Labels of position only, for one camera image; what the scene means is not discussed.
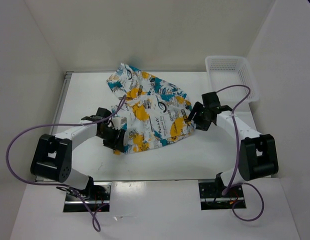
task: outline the purple wire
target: purple wire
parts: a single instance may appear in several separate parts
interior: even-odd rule
[[[231,188],[236,187],[236,186],[240,186],[240,185],[243,185],[243,184],[249,185],[249,186],[251,186],[252,188],[254,188],[254,189],[256,190],[256,192],[258,193],[258,195],[259,195],[259,197],[260,197],[260,200],[261,200],[261,203],[262,203],[261,211],[260,211],[260,213],[259,213],[256,217],[254,217],[254,218],[252,218],[252,219],[244,219],[244,218],[238,216],[238,215],[235,213],[235,210],[234,210],[234,207],[235,207],[235,205],[238,203],[238,201],[235,202],[235,203],[233,204],[233,206],[232,206],[232,211],[233,211],[234,215],[235,215],[238,219],[240,219],[240,220],[242,220],[242,221],[245,221],[245,222],[252,222],[252,221],[255,221],[255,220],[257,220],[258,218],[260,218],[260,216],[261,216],[261,215],[263,214],[263,212],[264,212],[264,199],[263,199],[263,197],[262,197],[260,191],[259,191],[255,186],[253,186],[252,184],[250,184],[250,183],[248,183],[248,182],[237,183],[237,184],[232,185],[232,184],[233,184],[233,181],[234,181],[234,178],[235,178],[235,175],[236,175],[236,173],[237,173],[237,170],[238,170],[238,168],[239,168],[239,164],[240,164],[240,135],[239,135],[239,130],[238,130],[238,128],[237,128],[237,124],[236,124],[234,112],[235,112],[235,109],[236,109],[242,102],[244,102],[244,101],[249,97],[249,95],[251,94],[251,89],[250,89],[248,86],[246,86],[246,85],[235,84],[235,85],[230,85],[230,86],[224,87],[224,88],[222,88],[222,89],[216,91],[216,93],[219,93],[219,92],[221,92],[221,91],[223,91],[223,90],[226,90],[226,89],[229,89],[229,88],[233,88],[233,87],[242,87],[242,88],[246,88],[246,89],[248,89],[248,93],[246,94],[246,96],[245,96],[242,100],[240,100],[240,101],[234,106],[233,110],[231,111],[231,118],[232,118],[232,120],[233,120],[234,129],[235,129],[235,136],[236,136],[236,162],[235,162],[234,171],[233,171],[233,174],[232,174],[232,176],[231,176],[231,178],[230,178],[230,180],[229,180],[229,183],[228,183],[227,187],[221,192],[221,194],[222,194],[223,196],[225,196],[225,195],[230,191]]]
[[[96,213],[102,209],[103,207],[105,207],[106,205],[108,205],[108,203],[102,204],[101,206],[99,206],[96,211],[93,213],[92,210],[90,209],[90,207],[87,205],[87,203],[85,202],[84,198],[82,198],[82,196],[80,195],[80,193],[73,187],[70,187],[70,190],[73,191],[73,193],[75,193],[76,197],[78,197],[81,202],[83,203],[84,207],[87,209],[87,211],[89,212],[89,214],[92,217],[92,225],[93,228],[95,229],[96,232],[100,232],[101,231],[101,225],[99,220],[96,218]]]
[[[235,116],[234,116],[234,112],[236,110],[236,108],[245,101],[245,99],[248,98],[248,96],[251,94],[251,89],[248,86],[245,85],[241,85],[241,84],[236,84],[236,85],[230,85],[227,87],[224,87],[218,91],[216,91],[216,93],[219,93],[223,90],[229,89],[229,88],[233,88],[233,87],[243,87],[243,88],[247,88],[248,89],[248,94],[242,99],[240,100],[233,108],[233,110],[231,111],[231,118],[233,120],[233,124],[234,124],[234,128],[235,128],[235,136],[236,136],[236,162],[235,162],[235,168],[233,171],[233,174],[230,178],[230,181],[228,183],[228,186],[223,190],[223,192],[221,193],[223,196],[225,196],[231,189],[232,187],[232,183],[234,181],[237,169],[239,168],[239,164],[240,164],[240,136],[239,136],[239,130],[237,128],[237,124],[236,124],[236,120],[235,120]]]
[[[260,191],[259,191],[253,184],[250,184],[250,183],[248,183],[248,182],[237,183],[237,184],[234,184],[234,185],[231,186],[231,187],[233,188],[233,187],[241,186],[241,185],[249,185],[249,186],[251,186],[251,187],[257,192],[257,194],[259,195],[260,200],[261,200],[261,210],[260,210],[259,214],[258,214],[256,217],[253,217],[253,218],[251,218],[251,219],[245,219],[245,218],[242,218],[242,217],[238,216],[237,213],[235,212],[235,206],[236,206],[236,204],[238,204],[239,202],[243,202],[244,200],[236,201],[236,202],[233,204],[231,210],[233,211],[234,215],[235,215],[238,219],[240,219],[240,220],[242,220],[242,221],[245,221],[245,222],[253,222],[253,221],[259,219],[259,218],[262,216],[263,212],[264,212],[264,208],[265,208],[264,199],[263,199],[262,194],[260,193]]]
[[[32,126],[30,128],[27,128],[25,129],[24,131],[20,132],[18,135],[16,135],[11,141],[10,143],[8,144],[7,146],[7,149],[6,149],[6,155],[5,155],[5,159],[6,159],[6,165],[7,165],[7,168],[8,170],[10,171],[10,173],[18,180],[20,180],[21,182],[23,183],[26,183],[26,184],[30,184],[30,185],[37,185],[37,186],[59,186],[59,187],[69,187],[68,185],[66,184],[62,184],[62,183],[40,183],[40,182],[33,182],[33,181],[28,181],[28,180],[25,180],[23,178],[21,178],[20,176],[18,176],[14,170],[12,169],[12,166],[10,164],[10,150],[11,150],[11,147],[12,145],[14,144],[14,142],[20,137],[22,136],[23,134],[31,131],[31,130],[34,130],[34,129],[39,129],[39,128],[46,128],[46,127],[56,127],[56,126],[68,126],[68,127],[80,127],[80,126],[88,126],[88,125],[93,125],[93,124],[100,124],[110,118],[112,118],[114,115],[116,115],[118,113],[118,111],[123,107],[124,105],[124,102],[125,102],[125,99],[126,99],[126,95],[124,95],[122,97],[122,99],[120,100],[119,104],[118,104],[118,107],[116,109],[115,112],[113,112],[110,116],[108,117],[105,117],[101,120],[98,120],[98,121],[94,121],[94,122],[88,122],[88,123],[52,123],[52,124],[41,124],[41,125],[37,125],[37,126]],[[82,203],[84,204],[85,208],[88,210],[88,212],[91,214],[92,218],[93,218],[93,227],[94,229],[97,231],[97,232],[100,232],[101,231],[101,226],[100,226],[100,223],[99,221],[97,220],[97,218],[95,217],[96,213],[94,214],[89,206],[86,204],[85,200],[80,196],[79,192],[75,189],[75,188],[72,188],[72,191],[77,195],[77,197],[82,201]]]

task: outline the purple cable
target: purple cable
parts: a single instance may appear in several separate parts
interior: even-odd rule
[[[242,186],[242,185],[249,185],[257,192],[257,194],[259,195],[260,200],[261,200],[261,210],[260,210],[259,214],[256,217],[253,217],[251,219],[245,219],[245,218],[242,218],[242,217],[238,216],[237,213],[235,212],[235,206],[238,203],[243,202],[244,200],[238,200],[235,203],[233,203],[233,206],[232,206],[231,210],[233,211],[233,214],[235,215],[235,217],[237,217],[238,219],[240,219],[240,220],[242,220],[244,222],[253,222],[253,221],[259,219],[262,216],[263,212],[264,212],[264,208],[265,208],[264,199],[263,199],[262,194],[260,193],[260,191],[253,184],[250,184],[248,182],[237,183],[237,184],[234,184],[231,187],[233,188],[233,187]]]
[[[248,183],[248,182],[237,183],[237,184],[232,185],[232,184],[233,184],[233,181],[234,181],[234,178],[235,178],[235,175],[236,175],[236,172],[237,172],[237,170],[238,170],[238,168],[239,168],[239,164],[240,164],[240,135],[239,135],[239,130],[238,130],[238,128],[237,128],[237,124],[236,124],[234,112],[235,112],[235,109],[236,109],[242,102],[244,102],[244,101],[249,97],[249,95],[251,94],[251,89],[250,89],[248,86],[246,86],[246,85],[235,84],[235,85],[230,85],[230,86],[224,87],[224,88],[222,88],[222,89],[216,91],[216,93],[219,93],[219,92],[221,92],[221,91],[223,91],[223,90],[226,90],[226,89],[229,89],[229,88],[233,88],[233,87],[242,87],[242,88],[246,88],[246,89],[248,89],[248,93],[246,94],[246,96],[245,96],[242,100],[240,100],[240,101],[234,106],[233,110],[231,111],[231,118],[232,118],[232,120],[233,120],[234,129],[235,129],[235,136],[236,136],[236,162],[235,162],[234,171],[233,171],[233,174],[232,174],[232,176],[231,176],[231,178],[230,178],[230,180],[229,180],[229,183],[228,183],[227,187],[221,192],[221,194],[222,194],[223,196],[225,196],[225,195],[230,191],[231,188],[233,188],[233,187],[235,187],[235,186],[242,185],[242,184],[249,185],[249,186],[251,186],[252,188],[254,188],[254,189],[256,190],[256,192],[258,193],[258,195],[259,195],[259,197],[260,197],[260,199],[261,199],[261,203],[262,203],[262,208],[261,208],[261,211],[260,211],[260,213],[258,214],[258,216],[254,217],[254,218],[252,218],[252,219],[244,219],[244,218],[238,216],[238,215],[235,213],[235,211],[234,211],[234,207],[235,207],[235,205],[236,205],[238,202],[234,203],[234,204],[233,204],[233,207],[232,207],[232,211],[233,211],[234,215],[235,215],[237,218],[239,218],[239,219],[242,220],[242,221],[252,222],[252,221],[257,220],[257,219],[263,214],[263,212],[264,212],[264,199],[263,199],[263,197],[262,197],[260,191],[259,191],[255,186],[253,186],[252,184],[250,184],[250,183]]]
[[[241,84],[236,84],[236,85],[230,85],[230,86],[227,86],[227,87],[224,87],[218,91],[216,91],[216,93],[219,93],[223,90],[226,90],[226,89],[229,89],[229,88],[233,88],[233,87],[243,87],[243,88],[247,88],[248,89],[248,94],[242,99],[240,100],[233,108],[233,110],[231,111],[231,118],[233,120],[233,124],[234,124],[234,128],[235,128],[235,136],[236,136],[236,162],[235,162],[235,168],[234,168],[234,171],[233,171],[233,174],[230,178],[230,181],[228,183],[228,186],[223,190],[223,192],[221,193],[223,196],[225,196],[231,189],[232,187],[232,183],[234,181],[234,178],[235,178],[235,175],[236,175],[236,172],[237,172],[237,169],[239,168],[239,164],[240,164],[240,136],[239,136],[239,130],[237,128],[237,124],[236,124],[236,120],[235,120],[235,117],[234,117],[234,112],[236,110],[236,108],[242,103],[245,101],[245,99],[248,98],[248,96],[251,94],[251,89],[248,87],[248,86],[245,86],[245,85],[241,85]]]
[[[93,124],[100,124],[110,118],[112,118],[114,115],[116,115],[118,113],[118,111],[123,107],[124,105],[124,102],[125,102],[125,99],[126,99],[126,95],[124,95],[122,97],[122,99],[120,100],[119,104],[118,104],[118,107],[116,109],[115,112],[113,112],[110,116],[108,117],[105,117],[101,120],[98,120],[98,121],[94,121],[94,122],[88,122],[88,123],[52,123],[52,124],[41,124],[41,125],[37,125],[37,126],[32,126],[30,128],[27,128],[25,129],[24,131],[20,132],[18,135],[16,135],[11,141],[10,143],[8,144],[8,147],[6,149],[6,165],[7,165],[7,168],[8,170],[10,171],[10,173],[18,180],[20,180],[21,182],[23,183],[26,183],[26,184],[31,184],[31,185],[38,185],[38,186],[59,186],[59,187],[69,187],[68,185],[66,184],[62,184],[62,183],[39,183],[39,182],[33,182],[33,181],[28,181],[28,180],[25,180],[23,178],[21,178],[20,176],[18,176],[14,170],[12,169],[12,166],[10,164],[10,159],[9,159],[9,156],[10,156],[10,150],[11,150],[11,147],[12,145],[14,144],[14,142],[20,137],[22,136],[23,134],[31,131],[31,130],[34,130],[34,129],[39,129],[39,128],[46,128],[46,127],[56,127],[56,126],[68,126],[68,127],[80,127],[80,126],[88,126],[88,125],[93,125]],[[86,204],[85,200],[80,196],[79,192],[75,189],[75,188],[72,188],[71,187],[71,190],[77,195],[77,197],[82,201],[82,203],[84,204],[85,208],[88,210],[88,212],[90,213],[90,215],[92,216],[93,218],[93,227],[94,229],[97,231],[97,232],[100,232],[101,231],[101,226],[100,226],[100,223],[99,221],[97,220],[96,218],[96,212],[93,213],[89,206]]]

